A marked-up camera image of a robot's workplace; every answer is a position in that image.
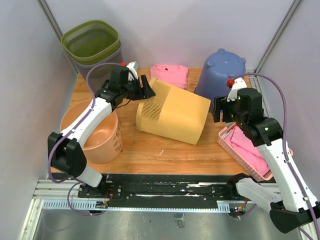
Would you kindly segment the yellow slatted waste bin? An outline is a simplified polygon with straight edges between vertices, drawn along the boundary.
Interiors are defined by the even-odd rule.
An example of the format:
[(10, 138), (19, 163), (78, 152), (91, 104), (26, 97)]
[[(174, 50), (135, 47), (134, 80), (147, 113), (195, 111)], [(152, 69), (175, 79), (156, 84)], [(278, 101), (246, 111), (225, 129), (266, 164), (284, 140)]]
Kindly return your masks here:
[(152, 78), (155, 96), (141, 100), (136, 112), (139, 131), (196, 145), (211, 101), (193, 92)]

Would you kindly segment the large blue plastic bucket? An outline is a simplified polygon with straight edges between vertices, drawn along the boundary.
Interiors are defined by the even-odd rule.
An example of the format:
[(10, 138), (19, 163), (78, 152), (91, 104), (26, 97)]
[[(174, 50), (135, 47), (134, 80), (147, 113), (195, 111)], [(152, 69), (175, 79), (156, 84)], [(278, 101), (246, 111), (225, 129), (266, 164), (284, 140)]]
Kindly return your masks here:
[(214, 108), (216, 97), (225, 97), (230, 89), (227, 81), (246, 72), (246, 59), (220, 48), (205, 61), (194, 93), (211, 100), (209, 111)]

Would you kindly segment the peach cartoon plastic bucket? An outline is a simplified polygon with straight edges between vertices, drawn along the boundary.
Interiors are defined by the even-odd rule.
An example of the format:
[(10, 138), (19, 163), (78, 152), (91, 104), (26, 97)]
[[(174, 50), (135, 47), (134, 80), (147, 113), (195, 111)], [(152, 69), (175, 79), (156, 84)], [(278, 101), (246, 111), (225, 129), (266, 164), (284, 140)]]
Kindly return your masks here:
[[(60, 129), (71, 125), (85, 109), (91, 105), (89, 99), (72, 106), (63, 116)], [(113, 111), (93, 130), (82, 148), (87, 161), (94, 164), (105, 164), (112, 161), (123, 147), (118, 115)]]

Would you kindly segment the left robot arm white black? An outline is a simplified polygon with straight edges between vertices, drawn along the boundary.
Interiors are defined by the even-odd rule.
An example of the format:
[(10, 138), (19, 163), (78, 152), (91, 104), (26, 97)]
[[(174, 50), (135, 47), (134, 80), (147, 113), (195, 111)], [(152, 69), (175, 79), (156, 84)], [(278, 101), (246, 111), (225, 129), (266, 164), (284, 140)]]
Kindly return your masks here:
[(93, 130), (115, 109), (123, 105), (123, 100), (146, 100), (156, 94), (145, 75), (135, 76), (127, 66), (115, 66), (110, 78), (92, 94), (92, 100), (80, 116), (60, 133), (52, 132), (47, 139), (49, 178), (54, 179), (51, 168), (55, 168), (76, 181), (84, 183), (96, 198), (107, 193), (103, 175), (89, 166), (83, 146)]

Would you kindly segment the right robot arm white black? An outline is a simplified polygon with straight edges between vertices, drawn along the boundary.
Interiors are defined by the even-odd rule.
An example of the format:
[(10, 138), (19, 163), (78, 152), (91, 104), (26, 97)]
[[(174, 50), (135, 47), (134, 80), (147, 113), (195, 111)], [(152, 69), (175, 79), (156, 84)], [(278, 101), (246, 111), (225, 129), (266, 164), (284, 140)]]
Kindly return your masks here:
[(267, 190), (252, 177), (239, 173), (227, 182), (232, 200), (248, 198), (264, 209), (274, 224), (286, 234), (320, 217), (320, 202), (300, 174), (290, 151), (283, 127), (264, 116), (262, 95), (254, 88), (236, 91), (233, 100), (217, 97), (212, 111), (214, 122), (236, 123), (266, 160), (278, 185), (279, 194)]

